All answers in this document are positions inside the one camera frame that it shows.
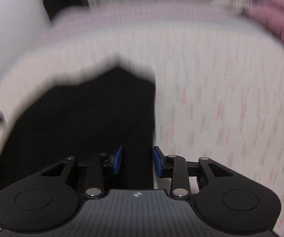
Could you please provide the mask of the black pants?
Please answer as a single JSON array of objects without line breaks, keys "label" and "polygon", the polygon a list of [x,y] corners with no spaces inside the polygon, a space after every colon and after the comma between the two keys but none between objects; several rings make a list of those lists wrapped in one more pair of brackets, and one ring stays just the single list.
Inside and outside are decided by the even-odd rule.
[{"label": "black pants", "polygon": [[115,67],[79,85],[55,86],[16,121],[0,155],[0,191],[73,156],[122,150],[115,187],[153,187],[155,83]]}]

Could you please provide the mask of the cherry print white bed sheet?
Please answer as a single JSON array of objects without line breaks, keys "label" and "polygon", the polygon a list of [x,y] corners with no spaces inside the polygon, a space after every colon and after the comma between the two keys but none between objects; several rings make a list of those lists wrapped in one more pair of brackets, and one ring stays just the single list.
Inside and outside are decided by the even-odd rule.
[{"label": "cherry print white bed sheet", "polygon": [[1,79],[7,126],[54,81],[95,77],[115,57],[156,78],[156,145],[189,160],[210,157],[272,189],[282,203],[274,229],[284,236],[284,47],[262,31],[203,24],[55,36]]}]

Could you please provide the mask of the pink striped knit blanket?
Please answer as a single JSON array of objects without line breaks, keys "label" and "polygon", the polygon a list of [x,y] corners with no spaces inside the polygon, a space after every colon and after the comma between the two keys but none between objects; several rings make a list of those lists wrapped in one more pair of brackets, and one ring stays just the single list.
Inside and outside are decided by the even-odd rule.
[{"label": "pink striped knit blanket", "polygon": [[36,44],[44,45],[91,29],[157,20],[190,21],[243,29],[253,27],[248,20],[213,3],[195,0],[145,0],[103,5],[91,10],[85,7],[61,10],[51,22],[51,27],[38,36]]}]

